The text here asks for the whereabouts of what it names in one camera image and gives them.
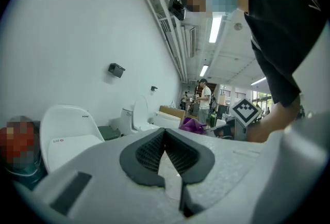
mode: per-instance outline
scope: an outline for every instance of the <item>wall-mounted camera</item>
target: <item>wall-mounted camera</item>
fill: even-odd
[[[184,20],[186,16],[186,10],[179,0],[170,0],[169,11],[176,16],[178,20]]]

